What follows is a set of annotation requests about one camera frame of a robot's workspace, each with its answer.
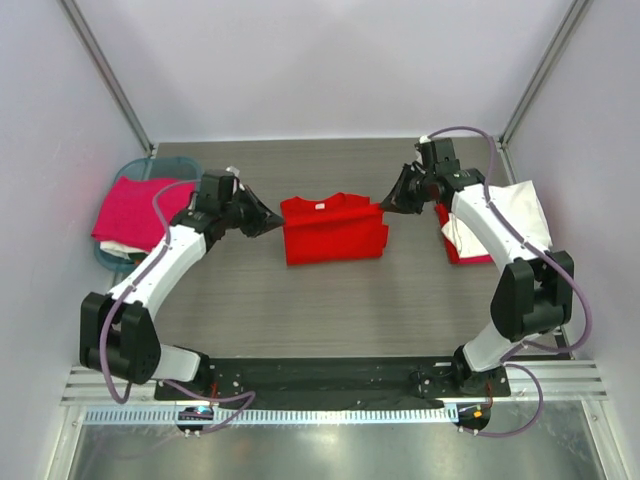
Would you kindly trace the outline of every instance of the metal post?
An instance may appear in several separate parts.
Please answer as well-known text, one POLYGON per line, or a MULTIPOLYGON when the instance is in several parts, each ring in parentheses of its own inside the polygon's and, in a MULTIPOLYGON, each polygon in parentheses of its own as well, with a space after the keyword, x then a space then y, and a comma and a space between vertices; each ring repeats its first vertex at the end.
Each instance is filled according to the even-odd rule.
POLYGON ((575 32, 576 27, 579 25, 591 3, 592 0, 574 0, 571 3, 567 14, 564 16, 564 19, 553 36, 547 50, 544 52, 544 56, 542 57, 536 72, 533 74, 527 89, 522 95, 522 98, 520 98, 518 106, 511 115, 504 133, 500 137, 500 143, 505 149, 509 145, 515 131, 524 118, 524 115, 527 110, 529 110, 529 107, 538 95, 544 81, 547 79, 551 70, 562 55, 562 52, 569 43, 571 36, 575 32))
POLYGON ((144 131, 144 128, 140 123, 140 120, 138 120, 138 116, 136 115, 136 112, 133 110, 131 103, 129 103, 127 96, 122 90, 122 86, 120 85, 120 82, 118 82, 118 79, 113 73, 113 70, 109 65, 109 62, 107 61, 106 57, 104 56, 104 53, 100 49, 100 45, 98 45, 98 41, 96 40, 93 33, 91 32, 89 25, 87 25, 87 21, 85 20, 84 16, 82 15, 82 12, 78 8, 78 5, 76 4, 75 0, 58 0, 58 1, 62 6, 62 9, 64 10, 64 12, 67 14, 67 18, 69 19, 69 22, 71 23, 74 30, 80 37, 80 40, 82 41, 85 48, 87 49, 87 53, 89 54, 89 56, 91 57, 91 60, 93 61, 96 68, 98 69, 98 72, 100 73, 100 76, 104 80, 104 83, 107 89, 109 90, 109 92, 111 92, 113 99, 115 100, 118 107, 120 107, 120 111, 126 118, 127 122, 129 123, 129 126, 133 130, 133 133, 135 134, 136 138, 140 142, 140 145, 142 145, 142 148, 144 149, 147 155, 151 155, 153 151, 153 145, 151 144, 149 137, 144 131))

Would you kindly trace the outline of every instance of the stack of cloth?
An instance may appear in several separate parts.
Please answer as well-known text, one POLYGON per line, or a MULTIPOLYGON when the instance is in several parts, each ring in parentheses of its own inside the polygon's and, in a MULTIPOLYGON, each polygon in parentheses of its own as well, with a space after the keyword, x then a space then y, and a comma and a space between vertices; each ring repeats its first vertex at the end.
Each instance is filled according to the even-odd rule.
MULTIPOLYGON (((138 182, 120 177, 107 194, 91 236, 100 249, 119 258, 141 262, 164 236, 152 200, 167 185, 178 180, 156 178, 138 182)), ((158 199, 167 222, 187 207, 195 183, 173 187, 158 199)))
POLYGON ((389 227, 369 197, 336 193, 324 200, 280 203, 287 265, 381 257, 389 227))
MULTIPOLYGON (((509 222, 531 240, 535 240, 546 247, 551 247, 551 236, 549 226, 544 216, 538 196, 532 182, 522 182, 508 187, 491 187, 491 198, 495 205, 509 222)), ((448 249, 449 260, 452 263, 483 263, 491 261, 487 250, 480 240, 473 234, 464 222, 451 212, 448 213, 448 220, 442 221, 444 206, 438 205, 436 212, 441 218, 442 234, 455 249, 448 249)))

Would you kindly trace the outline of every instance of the white cloth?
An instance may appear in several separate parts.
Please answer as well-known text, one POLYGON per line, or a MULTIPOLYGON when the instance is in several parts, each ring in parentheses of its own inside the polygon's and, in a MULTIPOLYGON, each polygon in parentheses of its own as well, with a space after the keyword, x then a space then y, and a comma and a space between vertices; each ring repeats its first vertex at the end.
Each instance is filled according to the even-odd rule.
POLYGON ((144 250, 140 250, 139 248, 129 247, 127 245, 123 245, 122 243, 113 242, 113 241, 105 241, 100 242, 100 250, 103 252, 107 252, 115 257, 120 257, 129 260, 130 253, 149 253, 144 250))
MULTIPOLYGON (((500 211, 521 234, 551 247, 549 226, 531 181, 508 187, 491 187, 491 197, 500 200, 500 211)), ((462 220, 449 213, 442 233, 458 251, 460 258, 487 255, 487 250, 462 220)))

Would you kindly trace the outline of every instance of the folded red garment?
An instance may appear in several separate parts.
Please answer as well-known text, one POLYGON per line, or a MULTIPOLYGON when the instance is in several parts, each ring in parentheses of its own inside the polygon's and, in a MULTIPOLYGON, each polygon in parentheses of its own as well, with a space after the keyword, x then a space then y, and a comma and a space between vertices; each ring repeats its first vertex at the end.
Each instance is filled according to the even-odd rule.
MULTIPOLYGON (((114 241, 147 252, 160 242, 164 228, 151 201, 172 178, 156 178, 136 182, 120 177, 107 194, 91 236, 99 242, 114 241)), ((158 206, 167 221, 189 204, 195 184, 178 185, 158 199, 158 206)))
POLYGON ((389 227, 369 197, 337 193, 325 200, 300 197, 280 207, 288 265, 381 257, 389 227))

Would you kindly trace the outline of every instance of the cable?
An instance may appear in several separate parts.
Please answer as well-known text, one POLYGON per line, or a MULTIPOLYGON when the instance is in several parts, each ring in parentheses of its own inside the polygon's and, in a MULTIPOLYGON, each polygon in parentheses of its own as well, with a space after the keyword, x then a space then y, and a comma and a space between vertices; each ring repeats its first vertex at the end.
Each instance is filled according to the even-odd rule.
MULTIPOLYGON (((198 184, 198 183, 200 183, 200 180, 182 180, 182 181, 178 181, 178 182, 172 183, 170 185, 167 185, 166 187, 162 188, 158 193, 156 193, 154 195, 153 200, 151 201, 151 204, 153 205, 153 210, 155 211, 155 213, 156 213, 156 215, 158 217, 158 220, 160 220, 160 223, 162 223, 162 227, 163 227, 164 232, 165 232, 164 245, 162 246, 162 249, 160 250, 160 253, 158 253, 158 255, 156 255, 155 258, 151 262, 149 262, 149 265, 147 265, 147 267, 137 277, 135 277, 132 280, 131 285, 127 286, 124 289, 124 291, 122 292, 122 294, 113 303, 113 305, 109 309, 109 312, 107 313, 107 316, 105 318, 104 324, 102 326, 102 330, 100 331, 100 343, 99 343, 99 348, 100 348, 100 368, 102 370, 102 375, 104 376, 104 380, 105 380, 105 382, 107 384, 107 389, 109 390, 109 393, 111 394, 111 397, 117 403, 119 403, 121 405, 124 405, 129 400, 129 395, 131 394, 131 385, 132 384, 131 384, 131 382, 129 382, 127 384, 126 388, 125 388, 124 395, 120 396, 120 394, 116 390, 116 387, 115 387, 115 385, 113 383, 113 378, 111 377, 111 370, 109 368, 109 362, 107 361, 107 338, 108 338, 108 335, 109 335, 109 329, 111 328, 111 324, 113 323, 113 319, 115 317, 116 312, 118 311, 118 309, 120 308, 120 306, 122 305, 124 300, 127 298, 127 296, 136 289, 137 285, 139 285, 140 282, 144 279, 144 277, 146 277, 156 267, 156 265, 158 265, 158 263, 160 263, 160 261, 164 258, 166 253, 169 251, 169 248, 170 248, 169 245, 171 244, 171 228, 169 226, 169 222, 164 217, 164 214, 162 213, 162 210, 160 210, 160 207, 158 205, 158 199, 160 198, 160 196, 162 196, 164 193, 166 193, 167 191, 169 191, 170 189, 172 189, 174 187, 177 187, 179 185, 198 184)), ((184 393, 185 395, 188 395, 191 398, 194 398, 196 400, 203 400, 203 401, 206 401, 206 402, 217 402, 217 403, 230 403, 230 402, 237 402, 237 401, 240 401, 240 400, 246 400, 244 402, 244 404, 238 410, 236 410, 233 413, 233 415, 231 415, 229 418, 227 418, 226 420, 220 422, 217 425, 214 425, 214 426, 209 427, 207 429, 203 429, 202 433, 211 433, 211 432, 218 431, 221 428, 224 428, 231 421, 233 421, 236 418, 238 418, 238 416, 241 415, 242 412, 244 412, 249 407, 249 405, 253 402, 253 400, 255 399, 255 392, 253 392, 253 391, 245 392, 245 393, 242 393, 241 395, 236 395, 234 397, 207 398, 207 397, 203 397, 201 395, 198 395, 198 394, 196 394, 196 393, 184 388, 182 385, 179 385, 178 383, 176 383, 176 382, 174 382, 172 380, 163 380, 163 381, 167 385, 170 385, 174 389, 176 389, 176 390, 184 393)))
POLYGON ((490 180, 493 175, 493 171, 496 167, 496 161, 498 156, 498 151, 496 149, 496 145, 493 138, 491 138, 491 136, 488 133, 486 133, 483 130, 480 130, 479 128, 466 127, 466 126, 455 126, 455 127, 443 128, 441 130, 437 130, 436 132, 433 132, 428 137, 429 139, 433 139, 434 137, 442 135, 443 133, 452 132, 456 130, 466 130, 469 132, 477 133, 478 135, 481 135, 489 145, 489 168, 487 170, 487 175, 485 177, 483 187, 484 187, 485 200, 491 212, 495 215, 498 221, 509 231, 509 233, 511 233, 511 235, 513 235, 513 237, 516 238, 518 242, 520 242, 522 246, 527 248, 530 252, 532 252, 538 258, 542 259, 547 265, 553 268, 558 273, 558 275, 560 275, 563 278, 563 280, 565 280, 569 284, 571 289, 574 292, 576 292, 576 296, 580 300, 580 303, 582 304, 582 308, 584 310, 584 317, 585 317, 584 331, 582 332, 582 335, 580 336, 578 341, 576 341, 576 343, 574 343, 573 345, 554 348, 554 347, 548 347, 546 345, 542 345, 537 342, 533 342, 531 340, 523 340, 521 343, 519 343, 518 345, 515 345, 511 350, 509 350, 506 354, 504 354, 500 359, 500 363, 503 364, 505 367, 517 368, 518 370, 522 370, 523 372, 525 372, 527 375, 531 377, 531 380, 536 386, 536 390, 538 391, 538 408, 536 409, 535 415, 533 416, 533 418, 531 418, 531 420, 529 420, 529 422, 527 422, 524 426, 516 430, 513 430, 512 432, 504 432, 504 433, 479 432, 476 430, 471 430, 469 428, 460 427, 462 431, 471 433, 473 435, 478 435, 481 437, 508 438, 528 430, 531 426, 533 426, 534 423, 538 421, 542 413, 542 409, 544 407, 544 396, 542 394, 542 386, 540 385, 540 381, 536 378, 533 372, 531 372, 531 370, 529 370, 528 368, 522 365, 518 365, 515 363, 506 364, 504 362, 506 362, 507 360, 509 360, 509 358, 511 358, 513 355, 519 352, 523 348, 523 346, 536 347, 540 350, 550 352, 550 353, 568 353, 577 348, 582 347, 587 342, 589 336, 591 335, 591 330, 593 328, 593 317, 591 313, 591 306, 589 305, 589 301, 587 300, 587 297, 584 291, 582 290, 582 288, 580 288, 580 286, 576 283, 576 281, 571 277, 571 275, 569 275, 560 265, 558 265, 558 263, 556 263, 546 253, 542 252, 540 249, 531 245, 520 234, 520 232, 518 232, 518 230, 511 223, 509 223, 509 221, 502 214, 502 212, 500 212, 498 207, 496 207, 494 203, 491 201, 491 192, 489 189, 491 185, 490 180))
POLYGON ((542 345, 540 343, 533 342, 531 340, 524 340, 522 341, 521 344, 516 345, 513 349, 507 352, 502 357, 501 361, 502 362, 507 361, 511 356, 513 356, 516 352, 518 352, 523 347, 523 345, 536 347, 540 350, 544 350, 545 352, 550 352, 550 353, 569 353, 569 352, 572 352, 573 350, 576 350, 582 347, 587 342, 589 336, 591 335, 591 330, 593 328, 593 316, 591 313, 591 306, 589 305, 589 301, 587 300, 586 294, 584 293, 582 288, 580 288, 580 286, 576 283, 576 281, 571 277, 571 275, 569 275, 560 265, 558 265, 547 254, 545 254, 544 252, 540 251, 538 248, 531 245, 518 232, 518 230, 516 230, 516 228, 511 223, 509 223, 509 221, 505 218, 502 212, 500 212, 498 207, 496 207, 491 201, 491 192, 489 190, 489 185, 490 185, 491 177, 493 175, 493 171, 496 167, 498 151, 496 149, 496 145, 493 138, 491 138, 491 136, 488 133, 475 127, 456 126, 456 127, 448 127, 448 128, 443 128, 441 130, 438 130, 432 133, 431 135, 429 135, 429 139, 442 135, 443 133, 452 132, 455 130, 466 130, 469 132, 477 133, 482 137, 484 137, 484 139, 487 141, 487 144, 489 145, 489 152, 490 152, 489 168, 487 170, 487 176, 485 177, 485 182, 484 182, 484 196, 487 201, 487 206, 491 209, 491 212, 496 216, 496 218, 500 221, 500 223, 509 231, 509 233, 511 233, 511 235, 514 236, 514 238, 518 240, 518 242, 520 242, 521 245, 523 245, 530 252, 535 254, 538 258, 541 258, 547 265, 553 268, 558 273, 558 275, 560 275, 563 278, 563 280, 565 280, 569 284, 571 289, 574 292, 576 292, 576 296, 580 300, 580 303, 582 304, 582 308, 584 310, 584 317, 585 317, 584 331, 582 332, 582 335, 580 336, 578 341, 573 345, 557 348, 557 347, 549 347, 547 345, 542 345))

